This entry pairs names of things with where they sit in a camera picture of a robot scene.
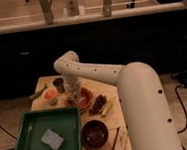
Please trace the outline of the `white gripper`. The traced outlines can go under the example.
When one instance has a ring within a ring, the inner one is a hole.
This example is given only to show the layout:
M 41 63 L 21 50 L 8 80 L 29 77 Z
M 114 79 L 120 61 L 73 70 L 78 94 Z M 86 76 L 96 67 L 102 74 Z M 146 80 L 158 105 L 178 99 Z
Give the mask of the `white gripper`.
M 65 75 L 63 77 L 64 89 L 69 97 L 75 104 L 81 101 L 81 82 L 77 76 Z

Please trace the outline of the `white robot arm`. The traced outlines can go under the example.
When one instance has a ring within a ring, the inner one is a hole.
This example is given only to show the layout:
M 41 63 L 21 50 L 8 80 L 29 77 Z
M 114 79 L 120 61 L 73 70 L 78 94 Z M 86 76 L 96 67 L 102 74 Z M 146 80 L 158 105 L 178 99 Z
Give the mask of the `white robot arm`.
M 163 86 L 151 66 L 80 63 L 78 54 L 68 51 L 56 59 L 54 69 L 116 86 L 132 150 L 183 150 Z

